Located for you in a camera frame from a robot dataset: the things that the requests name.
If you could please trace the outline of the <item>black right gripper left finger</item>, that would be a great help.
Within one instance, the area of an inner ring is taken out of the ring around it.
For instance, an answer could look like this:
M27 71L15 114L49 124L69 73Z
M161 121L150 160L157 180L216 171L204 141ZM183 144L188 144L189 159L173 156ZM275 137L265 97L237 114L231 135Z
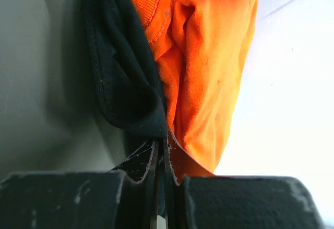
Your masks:
M22 172L1 182L1 228L156 228L158 143L107 172Z

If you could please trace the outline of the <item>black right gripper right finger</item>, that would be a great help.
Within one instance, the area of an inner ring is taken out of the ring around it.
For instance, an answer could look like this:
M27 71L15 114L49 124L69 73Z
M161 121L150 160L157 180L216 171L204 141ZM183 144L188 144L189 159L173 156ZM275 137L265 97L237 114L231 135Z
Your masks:
M307 188L293 177L216 176L168 133L167 228L324 228Z

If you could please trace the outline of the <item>black t shirt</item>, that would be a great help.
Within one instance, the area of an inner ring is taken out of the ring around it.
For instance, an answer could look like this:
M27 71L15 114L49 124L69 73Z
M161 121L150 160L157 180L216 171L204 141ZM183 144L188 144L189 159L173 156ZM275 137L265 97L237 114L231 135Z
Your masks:
M162 80L131 0L82 0L82 19L102 115L137 146L166 138Z

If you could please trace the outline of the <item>orange t shirt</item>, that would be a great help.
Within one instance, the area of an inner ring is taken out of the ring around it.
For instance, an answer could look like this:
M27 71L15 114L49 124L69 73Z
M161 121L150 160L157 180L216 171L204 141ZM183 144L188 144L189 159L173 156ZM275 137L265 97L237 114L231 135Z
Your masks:
M180 146L213 172L229 138L258 0L131 0Z

